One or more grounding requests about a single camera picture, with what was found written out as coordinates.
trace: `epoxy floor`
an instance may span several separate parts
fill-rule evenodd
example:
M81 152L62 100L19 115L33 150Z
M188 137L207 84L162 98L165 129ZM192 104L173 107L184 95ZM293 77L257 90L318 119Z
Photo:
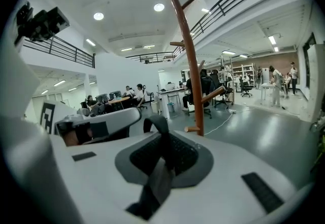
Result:
M142 119L130 127L130 136L143 133L143 120L152 115L151 107L148 103L146 106L148 109L143 110ZM168 120L171 130L183 131L195 123L194 114L187 116L181 108L175 104L175 113L171 113ZM311 181L309 171L316 159L318 136L309 131L310 123L256 107L234 104L230 108L236 110L231 117L223 104L216 109L211 107L212 119L209 116L204 119L205 134L210 132L206 138L248 150L282 172L296 188Z

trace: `fluorescent light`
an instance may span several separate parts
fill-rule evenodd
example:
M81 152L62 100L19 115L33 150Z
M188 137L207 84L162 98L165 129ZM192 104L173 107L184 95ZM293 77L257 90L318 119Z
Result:
M131 51L131 50L132 50L132 48L127 48L127 49L123 49L121 51Z
M232 52L232 51L223 51L222 53L224 53L224 54L230 54L230 55L236 54L235 52Z
M60 84L65 83L65 80L61 80L60 82L54 84L54 87L59 86Z
M87 41L91 46L96 46L96 44L93 43L90 39L86 39L86 41Z
M163 4L156 4L156 5L154 5L154 10L156 11L156 12L161 12L164 8L165 8L165 6L163 5Z
M275 39L274 39L273 36L270 36L270 37L269 37L269 40L270 40L270 42L271 42L273 45L276 44Z
M104 18L104 15L103 15L102 13L95 13L95 14L93 15L93 18L94 18L95 20L97 20L97 21L100 21L100 20L102 20L102 19Z

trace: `desk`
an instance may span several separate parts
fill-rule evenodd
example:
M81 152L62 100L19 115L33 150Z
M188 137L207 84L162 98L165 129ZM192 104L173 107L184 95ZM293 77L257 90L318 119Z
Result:
M159 91L157 92L161 96L161 101L162 101L162 114L165 118L170 119L169 116L169 110L168 110L168 98L167 95L171 93L177 93L177 92L183 92L185 91L184 88L175 88L172 90L167 90L167 91Z
M265 89L266 88L274 88L275 87L275 85L273 85L273 84L270 84L270 83L263 83L262 85L261 85L261 104L262 104L262 101L263 101L263 91L264 91L264 100L265 100L265 98L266 98L266 91L265 91Z
M119 103L119 102L122 102L122 101L125 101L125 100L128 100L130 97L124 97L124 98L121 98L120 100L112 100L112 101L108 101L108 104L116 104L116 103Z

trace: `wooden branch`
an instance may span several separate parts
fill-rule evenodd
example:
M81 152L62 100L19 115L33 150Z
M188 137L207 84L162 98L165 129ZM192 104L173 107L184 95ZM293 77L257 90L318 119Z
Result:
M169 43L172 46L181 46L181 47L185 47L185 44L182 42L170 42Z
M190 4L193 3L194 0L187 0L183 5L182 5L182 9L184 10L186 7L188 7Z
M213 92L211 92L209 95L205 96L204 98L202 98L201 103L204 104L205 102L213 99L214 97L220 95L221 93L225 92L225 87L221 86L219 88L217 88L216 90L214 90Z
M200 129L197 127L197 126L186 126L184 131L185 132L197 132L199 131Z

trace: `cable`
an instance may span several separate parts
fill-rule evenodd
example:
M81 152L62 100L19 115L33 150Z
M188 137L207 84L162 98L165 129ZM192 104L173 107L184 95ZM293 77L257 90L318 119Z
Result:
M206 133L206 134L204 134L204 135L208 135L208 134L210 134L211 132L217 130L219 127L223 126L223 124L226 123L226 122L231 118L232 115L233 115L233 113L231 113L230 116L228 117L228 119L227 119L225 122L223 122L220 126L218 126L216 129L211 130L210 132L208 132L208 133Z

